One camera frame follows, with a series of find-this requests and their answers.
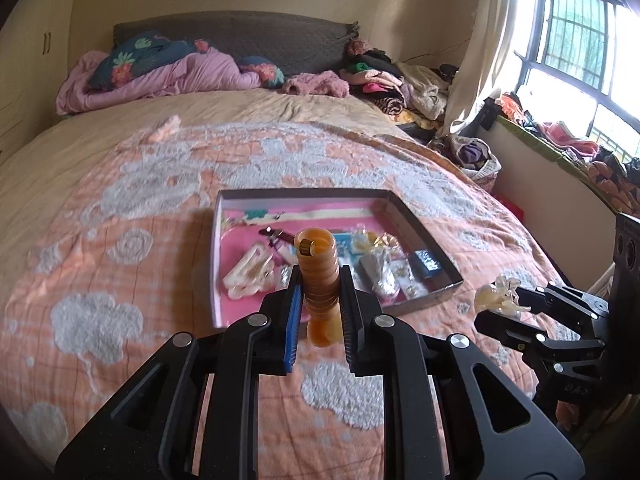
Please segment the clear bag of earrings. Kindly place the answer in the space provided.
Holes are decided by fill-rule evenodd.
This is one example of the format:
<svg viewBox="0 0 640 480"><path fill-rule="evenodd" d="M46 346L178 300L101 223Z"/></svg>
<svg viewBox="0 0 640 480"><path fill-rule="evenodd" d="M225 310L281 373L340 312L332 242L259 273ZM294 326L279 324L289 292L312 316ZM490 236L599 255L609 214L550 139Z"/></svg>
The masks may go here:
<svg viewBox="0 0 640 480"><path fill-rule="evenodd" d="M393 276L407 300L424 297L428 294L424 284L416 278L407 259L393 260L390 263Z"/></svg>

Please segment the dark grey headboard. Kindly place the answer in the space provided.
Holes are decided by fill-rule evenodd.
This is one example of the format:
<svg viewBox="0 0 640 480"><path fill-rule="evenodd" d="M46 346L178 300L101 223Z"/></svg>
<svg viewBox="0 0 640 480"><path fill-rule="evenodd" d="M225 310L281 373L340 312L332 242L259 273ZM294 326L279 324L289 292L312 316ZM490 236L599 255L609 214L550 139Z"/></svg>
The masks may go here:
<svg viewBox="0 0 640 480"><path fill-rule="evenodd" d="M287 77L336 72L347 61L347 44L359 36L358 23L273 12L202 11L116 24L113 44L118 47L150 30L171 40L206 40L235 61L261 56Z"/></svg>

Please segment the cream curtain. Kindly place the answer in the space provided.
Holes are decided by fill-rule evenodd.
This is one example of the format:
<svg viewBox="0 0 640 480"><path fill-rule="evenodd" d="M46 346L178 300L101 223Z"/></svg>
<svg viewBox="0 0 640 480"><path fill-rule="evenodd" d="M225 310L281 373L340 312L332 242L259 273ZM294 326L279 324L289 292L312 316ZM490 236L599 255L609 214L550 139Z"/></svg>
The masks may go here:
<svg viewBox="0 0 640 480"><path fill-rule="evenodd" d="M496 81L509 53L518 0L478 0L471 39L449 89L443 134L469 125Z"/></svg>

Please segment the pink crumpled blanket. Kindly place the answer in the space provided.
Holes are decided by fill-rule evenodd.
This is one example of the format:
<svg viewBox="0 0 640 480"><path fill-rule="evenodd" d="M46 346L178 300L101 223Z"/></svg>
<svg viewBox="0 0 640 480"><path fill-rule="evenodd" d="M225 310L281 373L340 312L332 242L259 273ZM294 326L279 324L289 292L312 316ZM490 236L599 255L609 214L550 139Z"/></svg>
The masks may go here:
<svg viewBox="0 0 640 480"><path fill-rule="evenodd" d="M58 116L102 110L140 99L160 96L250 90L260 88L262 81L255 72L242 73L227 53L209 48L206 53L190 53L181 60L134 78L111 91L89 89L89 79L98 65L107 58L101 51L84 54L62 83L55 98Z"/></svg>

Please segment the pile of clothes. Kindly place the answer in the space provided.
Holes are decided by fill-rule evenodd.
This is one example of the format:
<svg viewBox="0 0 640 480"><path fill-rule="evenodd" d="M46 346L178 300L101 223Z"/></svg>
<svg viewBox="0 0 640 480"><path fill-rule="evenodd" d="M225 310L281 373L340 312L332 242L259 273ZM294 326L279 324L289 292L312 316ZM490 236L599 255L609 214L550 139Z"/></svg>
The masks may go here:
<svg viewBox="0 0 640 480"><path fill-rule="evenodd" d="M427 67L394 62L363 39L349 41L340 77L349 91L401 129L435 133L444 125L449 90L459 69L448 63Z"/></svg>

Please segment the floral fabric bag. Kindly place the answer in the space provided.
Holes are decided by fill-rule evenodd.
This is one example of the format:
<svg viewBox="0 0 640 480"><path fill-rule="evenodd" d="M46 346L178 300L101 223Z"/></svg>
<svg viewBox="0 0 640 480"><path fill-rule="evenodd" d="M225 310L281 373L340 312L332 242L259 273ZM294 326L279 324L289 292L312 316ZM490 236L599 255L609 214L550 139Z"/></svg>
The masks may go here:
<svg viewBox="0 0 640 480"><path fill-rule="evenodd" d="M455 134L434 138L427 146L458 166L484 191L492 193L502 166L485 141Z"/></svg>

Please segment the pink fuzzy garment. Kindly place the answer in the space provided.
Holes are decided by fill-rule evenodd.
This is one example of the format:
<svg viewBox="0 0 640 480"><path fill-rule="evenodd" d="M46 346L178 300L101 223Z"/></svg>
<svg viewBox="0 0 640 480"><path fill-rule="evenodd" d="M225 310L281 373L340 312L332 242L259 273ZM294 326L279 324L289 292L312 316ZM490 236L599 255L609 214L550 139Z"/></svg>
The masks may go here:
<svg viewBox="0 0 640 480"><path fill-rule="evenodd" d="M282 91L294 96L332 96L345 99L349 96L349 84L332 70L312 74L300 73L288 78Z"/></svg>

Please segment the orange white patterned quilt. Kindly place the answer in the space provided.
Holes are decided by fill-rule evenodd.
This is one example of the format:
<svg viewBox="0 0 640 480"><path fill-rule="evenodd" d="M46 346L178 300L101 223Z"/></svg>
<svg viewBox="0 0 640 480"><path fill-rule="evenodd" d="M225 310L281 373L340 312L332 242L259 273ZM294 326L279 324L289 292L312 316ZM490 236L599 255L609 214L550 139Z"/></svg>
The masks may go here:
<svg viewBox="0 0 640 480"><path fill-rule="evenodd" d="M491 283L559 283L521 222L396 134L333 122L65 122L1 169L1 404L46 467L175 333L215 333L285 288L327 230L358 289L436 338L468 336L518 388L534 372L474 327Z"/></svg>

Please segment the white flower hair clip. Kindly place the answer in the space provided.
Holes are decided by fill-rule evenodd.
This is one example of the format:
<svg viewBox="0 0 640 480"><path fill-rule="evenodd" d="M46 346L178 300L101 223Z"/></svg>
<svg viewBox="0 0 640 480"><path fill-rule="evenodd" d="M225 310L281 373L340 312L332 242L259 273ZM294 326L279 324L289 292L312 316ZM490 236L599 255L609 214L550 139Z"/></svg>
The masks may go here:
<svg viewBox="0 0 640 480"><path fill-rule="evenodd" d="M530 307L520 305L516 291L520 285L521 281L517 278L507 278L500 274L495 281L477 289L474 296L475 311L494 311L518 320L522 313L530 311Z"/></svg>

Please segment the cream wardrobe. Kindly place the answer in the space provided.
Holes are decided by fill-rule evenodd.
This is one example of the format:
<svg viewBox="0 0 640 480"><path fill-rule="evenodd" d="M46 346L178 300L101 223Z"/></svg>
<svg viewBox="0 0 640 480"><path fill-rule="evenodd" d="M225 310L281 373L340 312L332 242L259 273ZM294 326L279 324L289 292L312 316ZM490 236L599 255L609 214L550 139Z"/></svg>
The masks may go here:
<svg viewBox="0 0 640 480"><path fill-rule="evenodd" d="M1 159L58 121L74 0L17 0L1 29Z"/></svg>

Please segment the small blue box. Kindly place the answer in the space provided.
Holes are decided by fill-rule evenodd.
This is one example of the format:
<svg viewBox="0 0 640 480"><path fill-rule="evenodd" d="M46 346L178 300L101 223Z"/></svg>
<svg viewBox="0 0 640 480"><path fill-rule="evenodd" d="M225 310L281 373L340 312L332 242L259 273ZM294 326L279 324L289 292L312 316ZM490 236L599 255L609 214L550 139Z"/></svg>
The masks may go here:
<svg viewBox="0 0 640 480"><path fill-rule="evenodd" d="M427 249L419 249L412 252L408 257L408 261L414 275L420 280L434 278L434 276L442 272L442 265Z"/></svg>

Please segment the dark floral pillow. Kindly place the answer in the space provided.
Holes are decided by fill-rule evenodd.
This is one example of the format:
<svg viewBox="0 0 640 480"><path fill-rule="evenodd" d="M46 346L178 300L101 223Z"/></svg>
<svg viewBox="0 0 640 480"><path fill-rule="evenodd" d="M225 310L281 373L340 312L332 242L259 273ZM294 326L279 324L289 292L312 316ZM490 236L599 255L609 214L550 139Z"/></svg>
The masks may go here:
<svg viewBox="0 0 640 480"><path fill-rule="evenodd" d="M116 47L98 65L89 79L91 90L111 91L151 73L152 70L179 62L189 54L207 54L216 49L205 39L170 40L155 30L142 32ZM264 88L279 89L284 84L282 70L258 55L232 58L241 74L255 73Z"/></svg>

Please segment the window with metal grille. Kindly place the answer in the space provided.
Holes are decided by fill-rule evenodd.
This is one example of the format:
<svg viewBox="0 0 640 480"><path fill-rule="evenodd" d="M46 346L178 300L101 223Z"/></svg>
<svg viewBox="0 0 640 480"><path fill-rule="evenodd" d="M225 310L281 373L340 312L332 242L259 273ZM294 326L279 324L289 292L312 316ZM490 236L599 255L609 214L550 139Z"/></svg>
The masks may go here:
<svg viewBox="0 0 640 480"><path fill-rule="evenodd" d="M518 0L516 94L623 162L639 154L639 14L623 0Z"/></svg>

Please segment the brown shallow cardboard box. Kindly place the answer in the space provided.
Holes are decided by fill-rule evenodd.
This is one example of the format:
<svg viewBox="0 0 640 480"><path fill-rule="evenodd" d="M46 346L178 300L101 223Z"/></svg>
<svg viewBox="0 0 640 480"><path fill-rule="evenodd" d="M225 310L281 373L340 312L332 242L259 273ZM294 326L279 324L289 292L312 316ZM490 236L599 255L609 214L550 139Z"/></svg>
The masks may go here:
<svg viewBox="0 0 640 480"><path fill-rule="evenodd" d="M363 188L252 188L219 192L214 209L210 246L209 298L213 324L231 325L258 310L270 292L288 286L293 268L284 263L258 231L266 226L295 237L297 264L314 274L318 304L334 298L337 274L349 270L358 290L370 292L359 259L374 248L384 248L390 262L407 259L412 252L427 249L442 265L442 272L420 280L428 290L421 298L397 298L382 308L391 314L422 310L448 299L462 284L461 272L439 246L416 214L395 193ZM262 242L269 247L276 265L276 282L269 292L231 300L222 284L224 276L250 246Z"/></svg>

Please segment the cream hair claw clip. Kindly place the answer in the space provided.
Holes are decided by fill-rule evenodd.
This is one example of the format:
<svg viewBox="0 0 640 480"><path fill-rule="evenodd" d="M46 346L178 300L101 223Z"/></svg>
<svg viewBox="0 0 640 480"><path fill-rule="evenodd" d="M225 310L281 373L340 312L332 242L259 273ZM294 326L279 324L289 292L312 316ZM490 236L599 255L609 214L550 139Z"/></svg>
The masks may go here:
<svg viewBox="0 0 640 480"><path fill-rule="evenodd" d="M222 284L231 300L269 292L276 282L276 265L269 247L256 242L224 276Z"/></svg>

